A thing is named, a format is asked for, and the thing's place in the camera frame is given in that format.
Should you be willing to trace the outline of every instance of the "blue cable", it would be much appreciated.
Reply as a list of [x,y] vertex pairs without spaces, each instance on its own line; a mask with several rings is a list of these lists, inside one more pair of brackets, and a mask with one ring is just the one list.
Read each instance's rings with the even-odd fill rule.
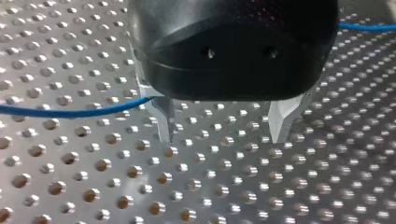
[[366,32],[392,32],[396,31],[396,24],[392,25],[358,25],[349,23],[340,23],[341,29],[366,31]]
[[41,110],[15,105],[0,105],[0,114],[47,119],[91,118],[129,110],[145,104],[151,99],[152,98],[142,97],[138,100],[126,103],[125,105],[115,105],[107,108],[91,110]]

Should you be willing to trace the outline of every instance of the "metal surface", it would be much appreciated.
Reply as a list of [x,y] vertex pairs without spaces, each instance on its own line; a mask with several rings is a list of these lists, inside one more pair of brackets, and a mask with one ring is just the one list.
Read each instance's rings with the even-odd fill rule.
[[[78,109],[137,97],[125,6],[2,1],[1,99]],[[392,223],[395,44],[395,34],[340,32],[283,145],[269,143],[261,102],[176,102],[170,146],[143,106],[98,119],[1,116],[0,221]]]

